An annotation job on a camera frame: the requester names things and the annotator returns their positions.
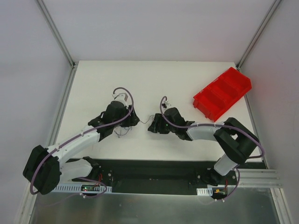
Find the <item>red storage bin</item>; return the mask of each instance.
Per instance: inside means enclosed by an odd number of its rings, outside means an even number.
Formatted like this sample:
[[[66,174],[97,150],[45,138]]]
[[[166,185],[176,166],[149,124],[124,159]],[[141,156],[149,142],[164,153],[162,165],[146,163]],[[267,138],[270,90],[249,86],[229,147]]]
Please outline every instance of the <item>red storage bin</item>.
[[[193,105],[216,121],[251,88],[250,79],[231,67],[196,94]]]

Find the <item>reflective metal surface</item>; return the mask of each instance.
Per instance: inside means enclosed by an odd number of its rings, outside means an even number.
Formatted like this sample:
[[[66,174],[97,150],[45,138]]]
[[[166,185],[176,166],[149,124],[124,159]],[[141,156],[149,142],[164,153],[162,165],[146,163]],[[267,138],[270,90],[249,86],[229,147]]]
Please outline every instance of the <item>reflective metal surface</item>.
[[[69,193],[38,196],[31,224],[278,224],[269,189],[239,188],[226,202],[210,197],[104,194],[99,198]]]

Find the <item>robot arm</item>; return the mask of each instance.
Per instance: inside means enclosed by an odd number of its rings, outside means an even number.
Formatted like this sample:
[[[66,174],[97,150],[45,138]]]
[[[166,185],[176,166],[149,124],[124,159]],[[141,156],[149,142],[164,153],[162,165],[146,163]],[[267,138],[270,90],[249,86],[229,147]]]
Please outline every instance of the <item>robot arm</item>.
[[[41,194],[48,194],[59,182],[65,182],[77,177],[97,179],[100,168],[90,157],[84,157],[75,162],[67,163],[67,161],[81,150],[111,135],[114,128],[138,124],[139,118],[133,109],[131,114],[121,123],[105,126],[125,117],[132,107],[131,105],[127,106],[128,96],[126,93],[113,95],[113,97],[114,100],[107,106],[106,111],[88,122],[87,126],[77,134],[47,148],[39,145],[32,150],[23,171],[24,177],[30,182],[41,161],[46,156],[49,156],[53,150],[57,149],[44,162],[35,177],[33,185]]]
[[[155,118],[148,128],[153,133],[167,134],[175,133],[182,140],[212,140],[220,144],[224,150],[224,155],[215,163],[214,167],[208,170],[205,175],[201,176],[201,180],[206,184],[217,186],[230,170],[238,165],[244,164],[250,157],[256,144],[242,133],[227,128],[235,127],[241,129],[250,137],[258,142],[258,138],[244,127],[237,119],[228,118],[225,122],[211,126],[196,126],[199,122],[185,121],[178,112],[176,107],[172,107],[167,102],[162,104],[164,116],[177,126],[192,126],[189,128],[177,128],[170,125],[162,114],[156,113]]]

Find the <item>white cable holder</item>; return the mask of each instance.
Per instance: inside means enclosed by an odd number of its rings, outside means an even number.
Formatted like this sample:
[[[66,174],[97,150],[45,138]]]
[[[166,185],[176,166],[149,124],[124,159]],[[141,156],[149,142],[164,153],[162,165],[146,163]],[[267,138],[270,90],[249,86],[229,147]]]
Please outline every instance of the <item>white cable holder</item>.
[[[212,196],[213,195],[212,188],[197,188],[196,192],[197,192],[197,196]]]
[[[81,187],[82,185],[85,184],[81,184],[81,183],[60,183],[58,184],[53,190],[53,193],[85,193],[85,194],[98,194],[98,193],[102,193],[105,191],[105,187],[104,186],[97,186],[94,187],[93,189],[95,191],[82,191]],[[108,187],[107,186],[107,191],[106,193],[112,193],[112,187]]]

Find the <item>white panel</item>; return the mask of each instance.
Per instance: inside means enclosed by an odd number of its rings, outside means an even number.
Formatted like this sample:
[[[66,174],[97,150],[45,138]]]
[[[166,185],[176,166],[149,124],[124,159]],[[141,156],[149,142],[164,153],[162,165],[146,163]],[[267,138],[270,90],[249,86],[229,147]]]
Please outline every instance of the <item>white panel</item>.
[[[284,179],[284,190],[299,222],[299,1],[283,1],[255,46],[242,72],[249,76],[249,93],[258,134],[271,168]]]
[[[45,0],[79,60],[238,62],[273,0]]]
[[[10,224],[28,183],[33,147],[45,144],[70,67],[33,0],[0,7],[0,223]]]

